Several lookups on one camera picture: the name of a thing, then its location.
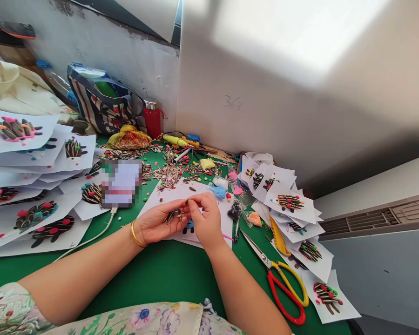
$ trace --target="scissors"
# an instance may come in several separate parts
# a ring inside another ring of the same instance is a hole
[[[255,251],[257,256],[262,260],[262,262],[264,263],[264,265],[268,269],[267,279],[269,280],[269,284],[270,284],[271,291],[273,293],[273,297],[275,298],[275,302],[276,302],[279,310],[281,311],[281,313],[287,319],[289,319],[290,322],[292,322],[294,324],[297,324],[297,325],[304,324],[304,322],[306,321],[306,313],[304,312],[303,307],[307,307],[309,305],[309,296],[307,295],[306,288],[305,288],[301,278],[299,278],[299,276],[296,274],[296,272],[293,271],[293,269],[291,267],[289,267],[287,264],[284,264],[284,263],[279,262],[279,261],[275,263],[275,262],[269,260],[267,258],[267,256],[261,251],[261,249],[259,249],[259,247],[251,240],[251,238],[249,238],[248,235],[242,231],[242,229],[240,229],[240,231],[241,231],[242,235],[244,235],[245,238],[247,239],[248,244],[250,244],[251,248]],[[281,278],[284,280],[288,289],[273,275],[273,273],[271,272],[272,267],[275,268],[278,271],[278,273],[281,275]],[[289,281],[285,277],[281,268],[285,268],[285,269],[289,270],[295,276],[295,278],[298,280],[298,283],[301,286],[301,289],[303,290],[303,296],[304,296],[303,301],[301,301],[301,299],[298,297],[297,293],[295,292],[293,287],[290,285]],[[276,292],[275,284],[277,284],[296,304],[296,306],[298,307],[299,312],[300,312],[299,318],[295,318],[295,317],[291,316],[284,309],[283,305],[279,301],[279,298],[278,298],[278,295],[277,295],[277,292]]]

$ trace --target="gold bracelet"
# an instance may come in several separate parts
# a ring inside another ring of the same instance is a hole
[[[138,239],[136,238],[135,231],[134,231],[134,223],[135,223],[135,221],[136,221],[136,219],[135,219],[135,220],[133,220],[133,221],[132,221],[132,224],[130,225],[130,232],[131,232],[131,234],[132,234],[132,237],[133,237],[133,239],[134,239],[135,243],[136,243],[139,247],[145,248],[145,247],[147,247],[147,246],[148,246],[148,244],[147,244],[147,245],[142,245],[142,244],[140,243],[140,241],[138,241]]]

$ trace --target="woman's right hand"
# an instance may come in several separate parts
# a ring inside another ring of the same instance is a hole
[[[220,229],[219,207],[212,193],[193,195],[186,200],[185,205],[184,211],[191,214],[197,237],[206,251],[225,243]]]

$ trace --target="white cable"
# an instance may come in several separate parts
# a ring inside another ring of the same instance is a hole
[[[111,210],[110,210],[110,220],[108,221],[108,223],[107,223],[107,226],[104,228],[104,230],[103,231],[101,231],[98,235],[96,235],[94,238],[92,238],[91,240],[88,240],[88,241],[86,241],[86,242],[84,242],[84,243],[81,243],[80,245],[78,245],[77,247],[75,247],[75,248],[73,248],[73,249],[70,249],[70,250],[68,250],[66,253],[64,253],[61,257],[59,257],[57,260],[55,260],[55,261],[58,261],[59,259],[61,259],[61,258],[63,258],[63,257],[65,257],[65,256],[67,256],[69,253],[71,253],[71,252],[73,252],[73,251],[75,251],[77,248],[80,248],[80,247],[82,247],[82,246],[84,246],[84,245],[86,245],[87,243],[90,243],[91,241],[94,241],[94,240],[96,240],[98,237],[100,237],[102,234],[104,234],[105,232],[106,232],[106,230],[109,228],[109,226],[110,226],[110,224],[112,223],[112,220],[113,220],[113,217],[115,216],[115,214],[116,214],[116,211],[118,210],[118,207],[113,207]]]

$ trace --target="woman's left hand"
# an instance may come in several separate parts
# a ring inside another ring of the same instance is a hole
[[[136,219],[134,231],[141,244],[158,242],[164,238],[183,230],[191,218],[189,213],[184,212],[185,199],[178,199],[158,206],[152,207],[146,213]],[[167,224],[163,220],[174,209],[180,209],[181,220],[177,215]]]

